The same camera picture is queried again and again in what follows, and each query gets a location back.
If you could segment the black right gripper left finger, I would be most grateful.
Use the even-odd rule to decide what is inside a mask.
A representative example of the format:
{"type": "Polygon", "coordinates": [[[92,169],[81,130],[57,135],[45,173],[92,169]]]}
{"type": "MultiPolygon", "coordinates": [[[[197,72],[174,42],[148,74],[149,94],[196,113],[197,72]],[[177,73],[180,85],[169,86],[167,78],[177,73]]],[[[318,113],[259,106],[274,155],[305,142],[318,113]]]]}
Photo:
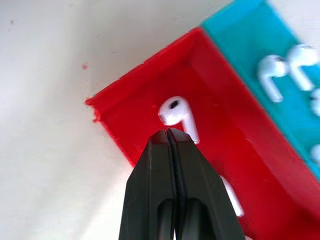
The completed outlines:
{"type": "Polygon", "coordinates": [[[177,191],[167,132],[153,134],[125,189],[119,239],[172,240],[177,191]]]}

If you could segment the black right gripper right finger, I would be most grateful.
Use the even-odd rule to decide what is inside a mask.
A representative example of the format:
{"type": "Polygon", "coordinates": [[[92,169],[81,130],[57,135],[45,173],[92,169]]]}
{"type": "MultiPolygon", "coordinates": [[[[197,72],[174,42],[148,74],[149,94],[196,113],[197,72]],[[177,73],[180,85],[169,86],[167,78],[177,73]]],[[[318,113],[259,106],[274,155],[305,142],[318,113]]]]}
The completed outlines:
{"type": "Polygon", "coordinates": [[[178,240],[243,240],[238,221],[222,178],[212,168],[191,138],[169,129],[178,191],[178,240]]]}

